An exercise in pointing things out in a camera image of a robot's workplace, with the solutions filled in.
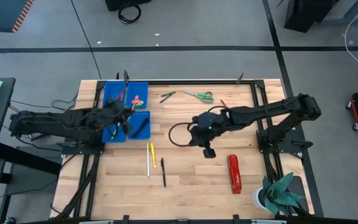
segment black pen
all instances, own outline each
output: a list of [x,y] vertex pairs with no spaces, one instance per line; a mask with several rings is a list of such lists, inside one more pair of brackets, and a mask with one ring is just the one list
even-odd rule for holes
[[164,181],[164,187],[167,187],[167,181],[165,180],[165,168],[164,168],[163,158],[161,158],[161,167],[162,167],[162,180]]

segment potted plant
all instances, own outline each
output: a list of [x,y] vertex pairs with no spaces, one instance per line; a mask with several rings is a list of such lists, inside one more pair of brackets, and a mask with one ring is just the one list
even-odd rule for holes
[[263,187],[254,190],[252,193],[252,202],[261,209],[269,210],[276,215],[278,211],[288,216],[286,205],[299,207],[297,201],[304,196],[292,192],[286,192],[293,178],[293,173],[289,173],[274,184],[271,184],[267,177],[263,179]]

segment floor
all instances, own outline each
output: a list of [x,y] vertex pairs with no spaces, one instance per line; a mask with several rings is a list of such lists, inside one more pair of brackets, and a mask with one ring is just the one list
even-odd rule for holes
[[[237,78],[244,72],[244,78],[281,78],[287,95],[314,96],[323,115],[303,129],[314,142],[309,152],[324,216],[358,219],[358,132],[344,109],[358,91],[358,63],[340,48],[346,26],[313,25],[306,34],[284,29],[287,2],[277,7],[279,0],[153,0],[141,5],[142,17],[131,25],[121,24],[103,0],[73,2],[103,79],[124,69],[133,79]],[[353,2],[340,1],[330,16],[343,15]],[[349,45],[358,46],[358,24],[348,35]],[[13,100],[36,105],[70,100],[80,80],[99,78],[70,0],[35,0],[18,33],[0,33],[0,77],[16,78]],[[22,145],[5,129],[0,141]],[[13,196],[8,215],[19,223],[46,220],[50,187]]]

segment desk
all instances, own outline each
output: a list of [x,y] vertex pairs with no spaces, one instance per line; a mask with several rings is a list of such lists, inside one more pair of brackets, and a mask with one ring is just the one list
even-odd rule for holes
[[[76,109],[92,107],[96,80],[83,80],[78,92]],[[262,186],[266,175],[264,158],[259,153],[255,136],[258,125],[232,133],[224,133],[211,144],[216,158],[205,159],[199,147],[176,147],[168,140],[168,130],[176,123],[190,122],[193,116],[205,112],[223,100],[228,107],[254,106],[251,85],[233,85],[229,81],[150,81],[147,110],[152,114],[152,137],[157,168],[150,158],[150,177],[146,171],[146,142],[131,141],[106,144],[100,156],[96,188],[94,191],[92,220],[121,220],[130,215],[131,220],[174,220],[174,219],[232,219],[272,218],[270,212],[256,208],[251,202],[253,190]],[[264,80],[269,103],[284,98],[280,80]],[[202,104],[199,99],[182,93],[181,90],[214,94],[214,104]],[[162,94],[176,91],[172,97],[159,103]],[[258,99],[262,102],[261,92]],[[99,98],[99,107],[103,91]],[[279,123],[284,116],[273,118]],[[186,144],[190,134],[184,127],[174,129],[174,141]],[[227,155],[236,154],[242,176],[242,192],[233,195],[227,170]],[[164,158],[167,188],[163,187],[159,161]],[[78,187],[83,156],[76,156],[62,169],[53,206],[62,210]],[[314,213],[302,161],[291,154],[281,154],[284,174],[294,172],[303,181],[308,209]],[[84,215],[82,206],[80,215]]]

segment robotic arm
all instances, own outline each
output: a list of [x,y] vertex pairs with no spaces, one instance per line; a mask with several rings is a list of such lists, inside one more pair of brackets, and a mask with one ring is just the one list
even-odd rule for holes
[[[220,114],[210,112],[213,108],[217,107],[224,108]],[[187,123],[187,130],[191,134],[191,141],[188,145],[178,145],[171,140],[172,143],[177,146],[203,147],[205,148],[203,151],[205,158],[214,158],[216,154],[210,147],[210,141],[215,137],[219,137],[226,131],[243,129],[259,119],[290,113],[280,124],[269,127],[262,133],[258,133],[259,144],[265,144],[268,148],[275,149],[283,141],[285,133],[289,130],[302,121],[314,121],[321,115],[316,100],[309,95],[303,94],[256,108],[247,106],[234,108],[216,106],[213,108],[199,116],[194,116],[192,122]]]
[[69,110],[64,113],[34,113],[21,111],[11,116],[11,136],[42,133],[73,138],[88,147],[102,144],[103,129],[118,123],[129,133],[128,117],[134,111],[117,100],[110,99],[104,108]]

